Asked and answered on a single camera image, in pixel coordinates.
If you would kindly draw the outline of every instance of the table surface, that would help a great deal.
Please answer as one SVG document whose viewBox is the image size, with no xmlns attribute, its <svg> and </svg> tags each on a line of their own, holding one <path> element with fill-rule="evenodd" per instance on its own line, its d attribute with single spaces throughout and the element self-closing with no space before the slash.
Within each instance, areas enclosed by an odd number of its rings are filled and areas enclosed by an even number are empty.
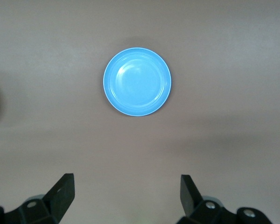
<svg viewBox="0 0 280 224">
<path fill-rule="evenodd" d="M 168 64 L 157 112 L 108 102 L 121 50 Z M 74 173 L 62 224 L 175 224 L 180 175 L 280 223 L 280 0 L 0 1 L 0 205 Z"/>
</svg>

